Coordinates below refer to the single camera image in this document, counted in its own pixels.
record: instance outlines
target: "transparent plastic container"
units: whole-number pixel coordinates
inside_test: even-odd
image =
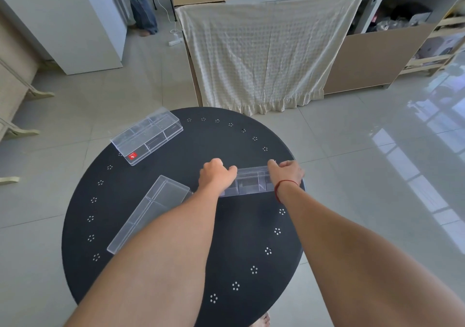
[[[234,182],[219,196],[227,197],[269,191],[274,191],[274,186],[270,179],[268,167],[257,166],[238,169]]]
[[[113,137],[112,143],[129,164],[136,165],[182,130],[179,119],[162,107]]]
[[[108,245],[107,250],[112,254],[116,254],[126,241],[136,235],[152,220],[179,206],[191,195],[192,191],[189,187],[160,175],[110,245]]]

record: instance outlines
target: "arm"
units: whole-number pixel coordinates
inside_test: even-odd
[[[236,178],[221,160],[205,163],[199,189],[129,241],[108,263],[66,326],[193,326],[218,196]]]
[[[300,183],[295,161],[268,162],[274,184]],[[336,327],[465,326],[465,305],[437,277],[390,242],[284,181],[286,206]]]

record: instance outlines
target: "bare foot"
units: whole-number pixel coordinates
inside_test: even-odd
[[[149,36],[149,35],[151,35],[151,34],[150,34],[150,32],[149,32],[148,30],[141,30],[141,31],[139,32],[139,35],[140,35],[140,36]]]
[[[250,327],[270,327],[270,314],[267,312],[258,320],[256,320]]]

